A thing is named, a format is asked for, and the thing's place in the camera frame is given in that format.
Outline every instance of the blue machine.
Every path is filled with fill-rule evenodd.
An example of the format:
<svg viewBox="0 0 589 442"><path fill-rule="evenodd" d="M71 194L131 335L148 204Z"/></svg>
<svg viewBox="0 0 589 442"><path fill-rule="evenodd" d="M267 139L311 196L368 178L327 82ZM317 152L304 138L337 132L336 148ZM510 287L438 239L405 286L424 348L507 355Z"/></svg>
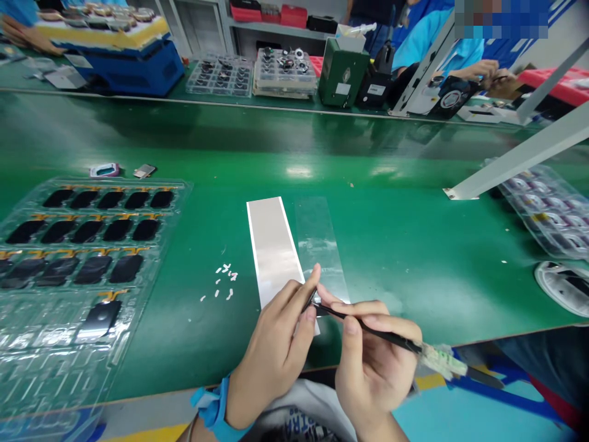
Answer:
<svg viewBox="0 0 589 442"><path fill-rule="evenodd" d="M66 57L73 55L68 59L98 93L162 97L184 75L182 60L169 33L141 50L115 51L72 43L56 46L67 49Z"/></svg>

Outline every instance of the wrist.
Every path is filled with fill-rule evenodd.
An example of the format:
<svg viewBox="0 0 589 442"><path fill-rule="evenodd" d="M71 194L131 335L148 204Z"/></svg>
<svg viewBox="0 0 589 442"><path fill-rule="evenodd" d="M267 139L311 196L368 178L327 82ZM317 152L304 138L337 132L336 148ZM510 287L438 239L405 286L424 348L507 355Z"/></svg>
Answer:
<svg viewBox="0 0 589 442"><path fill-rule="evenodd" d="M395 434L395 419L392 413L386 413L374 420L364 428L356 428L356 435L359 442L380 442L391 439Z"/></svg>
<svg viewBox="0 0 589 442"><path fill-rule="evenodd" d="M239 375L236 376L238 369L229 378L225 422L236 430L242 430L252 425L266 406L258 403L259 395L250 394L244 389Z"/></svg>

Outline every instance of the blue strap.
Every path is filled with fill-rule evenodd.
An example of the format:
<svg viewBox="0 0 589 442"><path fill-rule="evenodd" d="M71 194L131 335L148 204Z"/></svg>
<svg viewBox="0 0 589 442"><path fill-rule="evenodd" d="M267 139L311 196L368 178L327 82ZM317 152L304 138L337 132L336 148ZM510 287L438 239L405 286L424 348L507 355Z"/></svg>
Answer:
<svg viewBox="0 0 589 442"><path fill-rule="evenodd" d="M229 376L223 378L221 384L212 392L199 388L190 399L190 403L198 408L198 416L204 421L204 426L213 432L219 442L238 442L253 424L244 430L236 430L225 422L228 392Z"/></svg>

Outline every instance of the red container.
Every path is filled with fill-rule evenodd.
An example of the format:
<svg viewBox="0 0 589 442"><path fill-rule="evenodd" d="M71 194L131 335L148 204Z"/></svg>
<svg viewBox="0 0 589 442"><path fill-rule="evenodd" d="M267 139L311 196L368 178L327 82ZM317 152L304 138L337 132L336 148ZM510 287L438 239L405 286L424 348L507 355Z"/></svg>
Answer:
<svg viewBox="0 0 589 442"><path fill-rule="evenodd" d="M229 4L235 21L262 21L262 13L257 9L238 8Z"/></svg>
<svg viewBox="0 0 589 442"><path fill-rule="evenodd" d="M298 6L282 5L280 24L305 29L307 27L307 10Z"/></svg>
<svg viewBox="0 0 589 442"><path fill-rule="evenodd" d="M554 69L527 69L523 71L517 79L528 86L537 88L544 83L553 72ZM569 82L570 80L583 78L589 78L589 71L577 68L569 69L569 71L558 81L558 84L554 86L554 89L550 91L550 95L572 106L580 106L589 101L589 89L579 89L574 85L571 85Z"/></svg>
<svg viewBox="0 0 589 442"><path fill-rule="evenodd" d="M313 69L315 69L315 75L317 76L317 78L321 77L321 69L323 68L323 57L310 56L309 59L311 60Z"/></svg>
<svg viewBox="0 0 589 442"><path fill-rule="evenodd" d="M262 14L262 21L266 23L276 23L277 25L280 24L280 14Z"/></svg>

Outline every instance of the adhesive strip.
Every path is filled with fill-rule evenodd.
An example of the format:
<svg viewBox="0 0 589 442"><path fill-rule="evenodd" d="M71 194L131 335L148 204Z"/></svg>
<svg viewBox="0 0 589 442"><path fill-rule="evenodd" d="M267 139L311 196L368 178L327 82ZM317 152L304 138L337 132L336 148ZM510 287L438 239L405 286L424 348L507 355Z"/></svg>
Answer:
<svg viewBox="0 0 589 442"><path fill-rule="evenodd" d="M323 196L297 198L294 205L303 275L309 277L315 263L321 264L321 283L334 296L350 303L327 199Z"/></svg>
<svg viewBox="0 0 589 442"><path fill-rule="evenodd" d="M288 225L282 198L249 201L247 218L252 237L260 306L264 308L289 279L303 283L301 264ZM319 326L315 323L315 335Z"/></svg>

